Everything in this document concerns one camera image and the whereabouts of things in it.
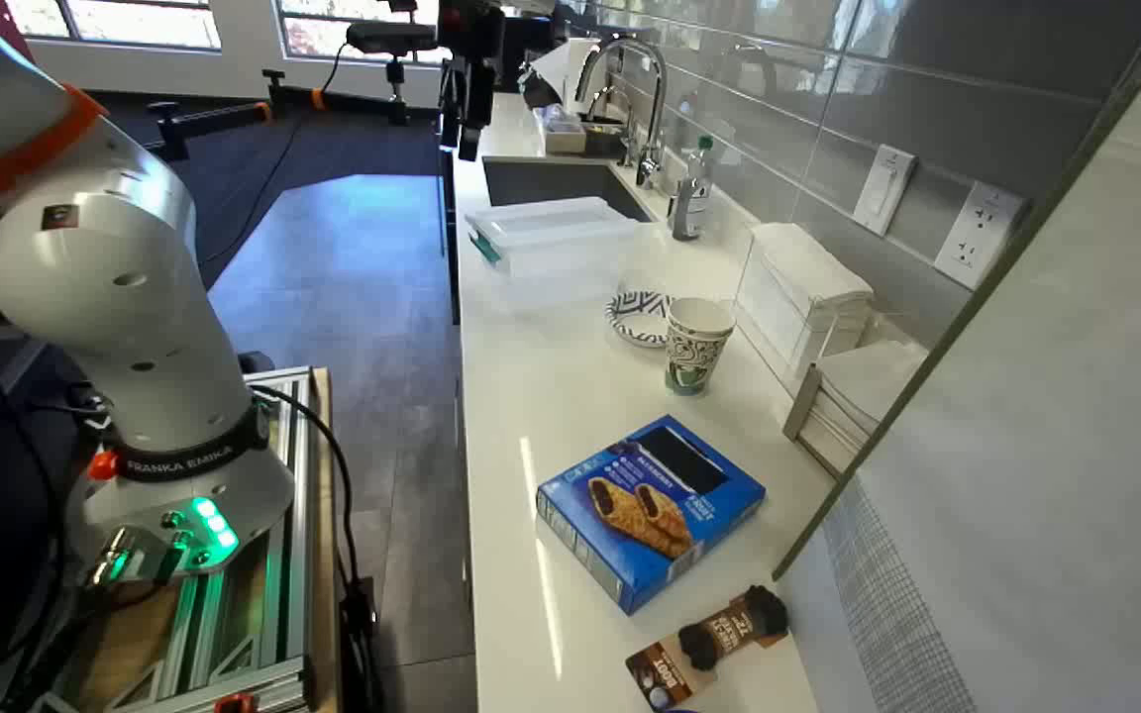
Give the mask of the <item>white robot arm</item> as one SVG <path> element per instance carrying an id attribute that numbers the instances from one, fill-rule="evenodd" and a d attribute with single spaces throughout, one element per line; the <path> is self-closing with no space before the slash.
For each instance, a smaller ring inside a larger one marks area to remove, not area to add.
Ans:
<path id="1" fill-rule="evenodd" d="M 196 229 L 181 179 L 0 36 L 0 313 L 107 406 L 71 518 L 124 580 L 210 575 L 295 501 Z"/>

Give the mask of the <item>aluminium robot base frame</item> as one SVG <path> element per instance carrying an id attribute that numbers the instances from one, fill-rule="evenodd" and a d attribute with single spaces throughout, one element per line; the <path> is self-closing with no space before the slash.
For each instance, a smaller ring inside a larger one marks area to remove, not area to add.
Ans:
<path id="1" fill-rule="evenodd" d="M 337 704 L 330 372 L 251 372 L 270 485 L 78 481 L 56 618 L 0 713 L 312 713 Z"/>

